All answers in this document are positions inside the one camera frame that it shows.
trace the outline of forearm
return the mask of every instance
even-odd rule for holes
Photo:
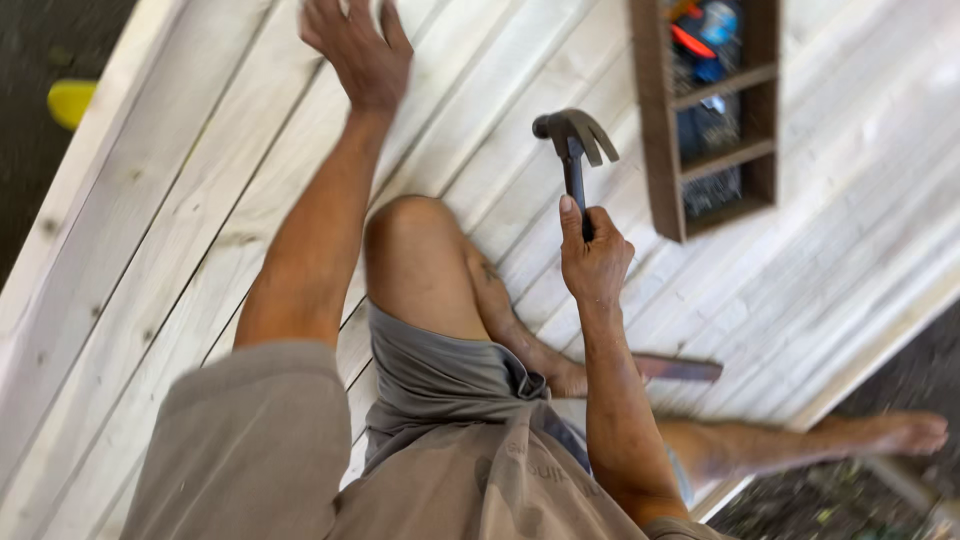
[[[340,141],[287,215],[240,317],[236,345],[315,337],[335,345],[392,116],[350,113]]]
[[[661,516],[685,518],[619,306],[579,308],[587,346],[587,444],[597,481],[641,526]]]

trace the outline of claw hammer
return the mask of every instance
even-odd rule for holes
[[[589,114],[578,109],[564,109],[538,117],[534,120],[534,136],[553,139],[557,156],[564,163],[566,194],[573,197],[577,206],[580,207],[580,215],[584,220],[584,241],[590,242],[593,239],[593,227],[586,216],[587,201],[584,197],[581,157],[587,154],[590,166],[602,165],[603,158],[597,148],[598,142],[610,161],[617,161],[620,156],[600,124],[597,124]]]

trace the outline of hammer handle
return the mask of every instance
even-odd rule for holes
[[[593,226],[590,225],[590,218],[587,217],[587,199],[584,197],[584,171],[580,163],[580,156],[571,156],[564,159],[564,181],[566,183],[566,194],[573,197],[577,207],[580,208],[580,217],[584,223],[584,241],[590,242],[593,239]]]

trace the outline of wooden deck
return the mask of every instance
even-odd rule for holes
[[[297,4],[140,0],[0,297],[0,536],[116,538],[166,389],[229,350],[348,110]],[[623,157],[586,188],[636,246],[631,346],[726,365],[713,386],[651,383],[659,410],[806,429],[960,296],[960,3],[788,0],[782,204],[683,246],[650,224],[627,0],[399,7],[416,66],[371,208],[442,198],[520,318],[582,359],[562,172],[530,126],[591,113]],[[376,392],[364,296],[361,264],[337,351],[350,478]]]

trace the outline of wooden box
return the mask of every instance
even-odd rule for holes
[[[777,202],[780,0],[741,0],[739,68],[719,83],[674,91],[670,20],[660,0],[630,0],[637,98],[654,227],[678,242]],[[681,160],[677,113],[712,95],[739,95],[740,138],[722,150]],[[741,198],[696,217],[684,210],[684,184],[739,166]]]

